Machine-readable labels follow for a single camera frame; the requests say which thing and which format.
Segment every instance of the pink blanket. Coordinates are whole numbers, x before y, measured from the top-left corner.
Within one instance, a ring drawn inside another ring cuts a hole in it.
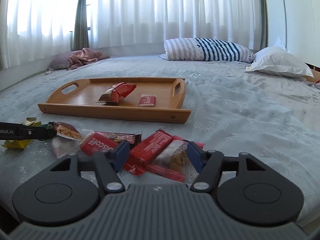
[[[94,49],[83,48],[82,50],[75,51],[68,57],[70,66],[67,70],[76,69],[105,58],[109,58],[109,56],[103,52],[96,51]]]

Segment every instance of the bed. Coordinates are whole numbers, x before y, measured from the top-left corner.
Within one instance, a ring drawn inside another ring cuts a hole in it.
[[[89,130],[135,132],[143,139],[162,128],[170,134],[205,143],[205,150],[236,156],[246,151],[298,185],[305,203],[298,224],[305,226],[320,216],[320,94],[304,78],[290,79],[263,73],[245,73],[245,63],[166,61],[159,56],[114,57],[73,71],[40,74],[2,92],[2,122],[21,122],[35,116],[43,123],[62,121],[80,132]],[[187,93],[183,108],[192,109],[185,124],[132,122],[43,114],[37,104],[45,102],[61,85],[76,79],[114,76],[184,77]],[[14,190],[56,156],[50,141],[33,141],[26,150],[0,148],[0,200],[15,216]],[[95,182],[95,176],[82,176]],[[194,173],[188,173],[191,183]],[[234,176],[223,174],[222,182]],[[130,183],[169,183],[146,173],[136,177],[122,172]]]

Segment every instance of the white pillow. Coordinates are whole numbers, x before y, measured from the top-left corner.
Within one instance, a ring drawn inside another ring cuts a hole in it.
[[[311,69],[284,47],[280,38],[273,47],[267,47],[254,55],[254,62],[246,72],[259,71],[284,77],[313,77]]]

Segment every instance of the striped pillow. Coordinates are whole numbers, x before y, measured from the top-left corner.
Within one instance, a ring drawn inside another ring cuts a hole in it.
[[[246,47],[229,41],[178,38],[164,42],[166,60],[240,61],[252,63],[254,54]]]

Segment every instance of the pillowcase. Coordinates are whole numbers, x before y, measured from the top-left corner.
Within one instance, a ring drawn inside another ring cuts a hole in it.
[[[74,52],[75,51],[68,51],[66,53],[56,56],[49,64],[47,70],[52,71],[52,70],[59,70],[59,69],[67,69],[70,66],[68,57],[72,55]]]
[[[280,38],[273,47],[267,47],[257,52],[254,62],[251,66],[246,67],[245,71],[259,71],[284,77],[313,77],[307,64],[290,54]]]
[[[240,61],[252,63],[254,54],[246,47],[229,41],[178,38],[164,42],[166,60]]]

